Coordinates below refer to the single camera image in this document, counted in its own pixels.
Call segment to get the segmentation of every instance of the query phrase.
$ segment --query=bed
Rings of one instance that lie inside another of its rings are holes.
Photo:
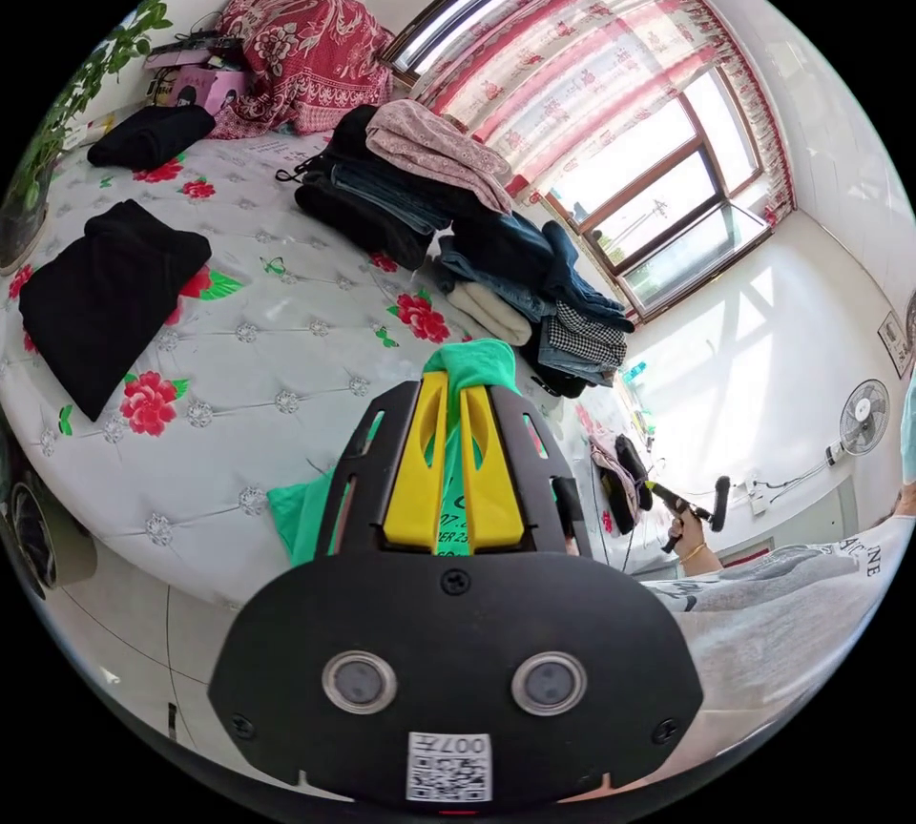
[[[429,275],[368,256],[299,210],[295,183],[274,173],[326,140],[204,140],[151,174],[96,169],[85,148],[61,161],[27,268],[126,198],[213,248],[131,371],[130,393],[120,387],[95,423],[23,332],[16,299],[28,271],[0,289],[0,404],[51,492],[137,567],[233,608],[289,568],[266,491],[330,467],[369,401],[418,378],[437,344],[486,336]],[[620,565],[623,542],[603,527],[585,432],[590,422],[626,431],[623,405],[607,389],[554,398],[522,361],[517,380],[576,472],[596,554]],[[173,417],[131,419],[169,385]],[[632,568],[656,557],[661,523],[637,528],[633,550],[644,556],[631,555]]]

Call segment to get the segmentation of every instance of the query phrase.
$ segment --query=curtain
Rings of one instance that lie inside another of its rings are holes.
[[[780,129],[754,69],[727,25],[704,0],[679,0],[707,44],[716,47],[717,64],[733,87],[760,154],[767,184],[766,218],[775,226],[795,207],[792,176]]]
[[[684,0],[510,0],[448,46],[412,96],[504,156],[518,196],[549,190],[717,56]]]

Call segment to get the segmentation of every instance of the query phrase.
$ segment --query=white folded towel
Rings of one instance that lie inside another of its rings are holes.
[[[512,347],[522,347],[531,340],[531,323],[479,283],[456,283],[446,299]]]

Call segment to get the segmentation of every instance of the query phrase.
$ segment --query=screw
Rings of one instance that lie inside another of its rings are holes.
[[[652,733],[652,740],[657,745],[667,745],[679,731],[680,726],[674,719],[666,719],[658,723],[656,730]]]
[[[236,734],[236,738],[242,741],[250,741],[255,737],[255,727],[238,713],[232,717],[232,731]]]
[[[449,569],[442,574],[442,591],[446,595],[464,595],[470,588],[470,576],[462,569]]]

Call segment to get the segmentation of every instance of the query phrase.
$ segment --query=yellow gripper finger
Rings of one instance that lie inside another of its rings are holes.
[[[483,385],[462,389],[460,401],[461,464],[470,552],[517,546],[524,533],[522,515],[487,389]],[[475,443],[480,452],[479,465]]]
[[[389,544],[432,553],[439,539],[446,464],[448,373],[426,373],[383,526]],[[427,463],[427,453],[432,458]]]

